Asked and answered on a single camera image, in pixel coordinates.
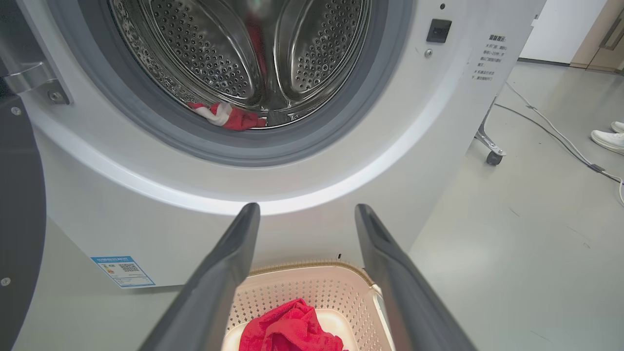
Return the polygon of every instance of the sticker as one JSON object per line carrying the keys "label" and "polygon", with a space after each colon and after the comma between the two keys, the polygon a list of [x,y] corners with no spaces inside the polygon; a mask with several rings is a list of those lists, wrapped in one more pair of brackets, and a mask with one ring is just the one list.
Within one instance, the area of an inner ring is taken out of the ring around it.
{"label": "sticker", "polygon": [[130,256],[91,257],[122,288],[156,285]]}
{"label": "sticker", "polygon": [[489,40],[496,43],[488,42],[485,45],[483,56],[479,59],[477,67],[472,73],[472,79],[476,81],[491,81],[496,73],[498,64],[503,61],[503,57],[507,53],[507,45],[501,45],[501,43],[507,41],[506,37],[491,34]]}

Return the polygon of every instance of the door handle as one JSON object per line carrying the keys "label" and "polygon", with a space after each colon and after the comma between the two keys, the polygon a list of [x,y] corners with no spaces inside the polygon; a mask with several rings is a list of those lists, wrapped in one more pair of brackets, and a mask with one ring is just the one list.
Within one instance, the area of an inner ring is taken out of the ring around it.
{"label": "door handle", "polygon": [[615,32],[617,27],[620,25],[621,21],[622,21],[622,17],[618,17],[618,19],[613,23],[613,25],[607,32],[607,35],[605,36],[605,38],[602,39],[602,42],[600,43],[600,47],[602,49],[613,51],[618,46],[622,37],[624,36],[624,27],[622,27],[622,29],[620,30],[620,33],[618,34],[618,37],[615,39],[612,45],[607,45],[607,43],[609,42],[609,39],[611,39],[611,37],[613,36],[613,33]]}

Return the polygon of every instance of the washing machine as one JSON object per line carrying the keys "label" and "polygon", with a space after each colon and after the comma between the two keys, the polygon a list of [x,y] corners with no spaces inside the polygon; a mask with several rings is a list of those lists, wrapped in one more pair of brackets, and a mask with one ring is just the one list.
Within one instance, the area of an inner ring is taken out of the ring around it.
{"label": "washing machine", "polygon": [[[134,288],[184,284],[248,202],[253,267],[362,267],[358,203],[408,251],[544,0],[15,3],[31,42],[3,43],[5,81],[47,215],[101,274],[136,263],[141,280],[113,279]],[[224,129],[188,102],[265,124]]]}

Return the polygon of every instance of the caster wheel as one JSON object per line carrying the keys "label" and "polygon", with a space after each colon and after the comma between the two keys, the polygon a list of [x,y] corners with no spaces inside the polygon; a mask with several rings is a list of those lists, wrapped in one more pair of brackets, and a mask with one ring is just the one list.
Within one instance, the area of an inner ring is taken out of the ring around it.
{"label": "caster wheel", "polygon": [[492,166],[496,166],[502,161],[502,159],[503,157],[501,155],[498,155],[494,151],[490,151],[490,154],[485,159],[485,163],[490,164]]}

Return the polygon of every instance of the wall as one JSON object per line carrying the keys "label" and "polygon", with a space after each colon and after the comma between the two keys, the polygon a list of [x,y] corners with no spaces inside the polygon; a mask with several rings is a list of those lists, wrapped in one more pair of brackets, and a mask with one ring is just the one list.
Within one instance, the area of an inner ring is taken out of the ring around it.
{"label": "wall", "polygon": [[570,63],[607,0],[548,0],[520,57]]}
{"label": "wall", "polygon": [[594,55],[598,51],[598,46],[607,35],[611,25],[624,9],[624,0],[607,0],[607,3],[600,11],[596,22],[585,36],[576,55],[572,58],[570,66],[587,68]]}

